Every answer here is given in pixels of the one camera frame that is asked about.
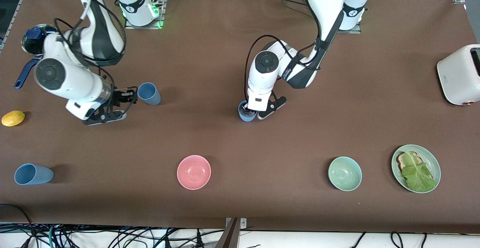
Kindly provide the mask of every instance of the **blue pan handle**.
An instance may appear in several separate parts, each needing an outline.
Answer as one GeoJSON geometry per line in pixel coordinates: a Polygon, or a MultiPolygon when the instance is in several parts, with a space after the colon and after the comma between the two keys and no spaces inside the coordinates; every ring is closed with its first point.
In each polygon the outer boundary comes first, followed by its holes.
{"type": "Polygon", "coordinates": [[[15,82],[15,85],[14,85],[15,89],[19,89],[24,85],[27,77],[29,76],[28,74],[30,73],[32,68],[38,63],[39,60],[40,59],[31,59],[25,64],[24,68],[22,69],[22,72],[20,72],[20,75],[18,76],[18,79],[15,82]]]}

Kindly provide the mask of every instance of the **lettuce leaf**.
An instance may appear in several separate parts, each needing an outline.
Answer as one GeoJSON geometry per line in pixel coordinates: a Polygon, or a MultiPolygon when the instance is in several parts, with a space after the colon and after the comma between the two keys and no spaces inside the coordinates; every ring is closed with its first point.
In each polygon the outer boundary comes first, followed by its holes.
{"type": "Polygon", "coordinates": [[[420,162],[413,151],[406,151],[403,156],[405,167],[402,175],[406,180],[406,186],[416,192],[428,192],[435,188],[437,182],[430,177],[427,164],[420,162]]]}

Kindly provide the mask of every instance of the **blue knob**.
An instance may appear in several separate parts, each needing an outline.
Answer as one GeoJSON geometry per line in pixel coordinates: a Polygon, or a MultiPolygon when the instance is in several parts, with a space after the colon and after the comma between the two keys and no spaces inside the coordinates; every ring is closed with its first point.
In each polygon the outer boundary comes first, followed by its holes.
{"type": "Polygon", "coordinates": [[[39,39],[42,37],[42,31],[38,27],[33,27],[28,29],[25,35],[30,39],[39,39]]]}

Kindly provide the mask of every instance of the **light green bowl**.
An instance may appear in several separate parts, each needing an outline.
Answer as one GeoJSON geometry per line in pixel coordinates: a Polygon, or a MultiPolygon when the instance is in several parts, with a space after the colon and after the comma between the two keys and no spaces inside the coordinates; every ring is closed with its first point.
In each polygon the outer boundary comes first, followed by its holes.
{"type": "Polygon", "coordinates": [[[342,191],[353,191],[362,182],[362,170],[354,159],[342,156],[333,160],[328,167],[328,179],[342,191]]]}
{"type": "Polygon", "coordinates": [[[439,182],[440,182],[440,177],[442,176],[442,172],[440,171],[440,165],[438,164],[437,158],[429,152],[427,149],[424,147],[418,146],[418,145],[404,145],[400,148],[398,148],[395,153],[393,154],[393,157],[391,158],[391,171],[393,172],[393,176],[395,176],[396,180],[408,191],[414,192],[414,193],[419,193],[419,194],[425,194],[428,192],[432,192],[435,188],[437,188],[439,182]],[[425,164],[427,164],[427,168],[432,174],[432,177],[435,182],[437,182],[437,185],[435,187],[427,192],[416,192],[410,188],[407,187],[407,181],[402,175],[402,172],[400,171],[400,167],[398,166],[398,162],[396,161],[396,158],[405,151],[414,151],[418,154],[418,156],[423,160],[425,164]]]}

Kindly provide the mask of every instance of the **blue cup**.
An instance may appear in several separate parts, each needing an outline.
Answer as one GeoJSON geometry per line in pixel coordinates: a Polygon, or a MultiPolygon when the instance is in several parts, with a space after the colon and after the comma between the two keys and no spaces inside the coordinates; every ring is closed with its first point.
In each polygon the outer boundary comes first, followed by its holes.
{"type": "Polygon", "coordinates": [[[242,119],[244,122],[251,122],[254,120],[254,118],[257,116],[257,111],[246,111],[243,106],[247,103],[246,100],[243,100],[242,103],[240,103],[239,108],[238,108],[238,115],[240,116],[240,119],[242,119]]]}
{"type": "Polygon", "coordinates": [[[53,179],[53,171],[37,164],[23,164],[13,176],[19,185],[33,185],[49,182],[53,179]]]}
{"type": "Polygon", "coordinates": [[[137,94],[139,98],[150,105],[156,106],[160,104],[160,93],[153,83],[145,82],[144,84],[140,85],[140,87],[138,87],[137,94]]]}

